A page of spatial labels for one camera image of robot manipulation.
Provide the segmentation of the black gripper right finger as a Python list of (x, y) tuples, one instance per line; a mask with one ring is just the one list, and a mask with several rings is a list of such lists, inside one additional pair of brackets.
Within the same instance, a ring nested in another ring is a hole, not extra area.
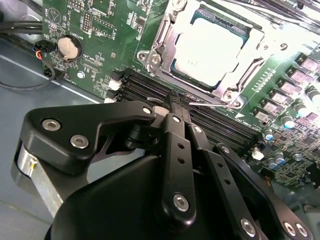
[(204, 172), (213, 178), (235, 239), (312, 240), (310, 229), (231, 148), (224, 143), (211, 147), (204, 131), (192, 123), (189, 104), (182, 95), (182, 118)]

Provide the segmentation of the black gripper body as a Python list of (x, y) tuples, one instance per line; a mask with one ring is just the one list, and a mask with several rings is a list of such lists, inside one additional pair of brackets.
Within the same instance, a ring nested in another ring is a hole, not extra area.
[(234, 240), (212, 180), (194, 173), (196, 219), (185, 231), (156, 216), (162, 182), (157, 157), (139, 159), (77, 190), (59, 208), (51, 240)]

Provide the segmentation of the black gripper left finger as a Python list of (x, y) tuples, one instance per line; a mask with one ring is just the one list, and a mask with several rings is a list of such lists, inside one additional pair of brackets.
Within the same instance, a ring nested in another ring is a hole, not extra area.
[(142, 101), (38, 108), (23, 120), (18, 167), (55, 218), (76, 191), (141, 158), (160, 160), (156, 219), (188, 227), (197, 216), (192, 147), (171, 92), (159, 106)]

